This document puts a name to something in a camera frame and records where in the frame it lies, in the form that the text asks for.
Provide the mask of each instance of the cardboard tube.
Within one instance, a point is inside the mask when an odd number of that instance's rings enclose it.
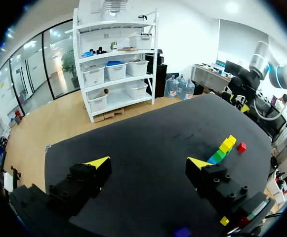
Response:
[[[99,97],[102,97],[102,96],[104,96],[104,95],[106,95],[106,94],[108,94],[108,93],[109,93],[109,89],[105,88],[104,90],[102,90],[101,92],[99,92],[99,93],[94,97],[94,99],[99,98]]]

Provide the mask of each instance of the person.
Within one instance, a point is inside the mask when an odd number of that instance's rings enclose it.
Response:
[[[281,98],[279,98],[279,99],[276,101],[276,103],[275,103],[275,108],[276,108],[279,112],[281,112],[281,111],[284,109],[286,103],[287,103],[287,95],[284,94]],[[285,118],[286,121],[287,121],[287,110],[283,111],[282,115],[284,116],[284,118]]]

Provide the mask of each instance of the black tabletop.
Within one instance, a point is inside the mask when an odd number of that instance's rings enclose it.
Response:
[[[185,175],[187,157],[206,161],[229,135],[246,143],[223,160],[228,173],[263,192],[271,141],[253,121],[216,95],[207,94],[113,123],[52,145],[45,160],[46,187],[75,162],[111,157],[112,175],[70,222],[107,237],[172,236],[186,226],[192,236],[218,236],[223,227],[208,200]]]

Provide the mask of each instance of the glass door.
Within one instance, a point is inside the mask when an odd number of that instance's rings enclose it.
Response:
[[[45,65],[55,97],[60,97],[80,88],[76,75],[72,21],[44,32]]]
[[[16,93],[26,114],[53,100],[45,76],[41,46],[40,34],[11,58]]]
[[[21,98],[19,95],[15,94],[14,86],[15,84],[12,83],[12,79],[10,77],[9,61],[7,61],[0,70],[0,97],[2,98],[2,103],[9,120],[15,118],[16,110],[19,110],[21,115],[23,115],[18,104],[18,100]]]

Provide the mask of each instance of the potted plant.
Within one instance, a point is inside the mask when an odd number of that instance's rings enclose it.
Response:
[[[70,48],[61,58],[62,62],[62,70],[64,72],[72,73],[73,77],[71,78],[72,84],[74,88],[78,88],[79,80],[76,76],[76,67],[75,67],[75,61],[74,61],[74,54],[73,54],[73,48]]]

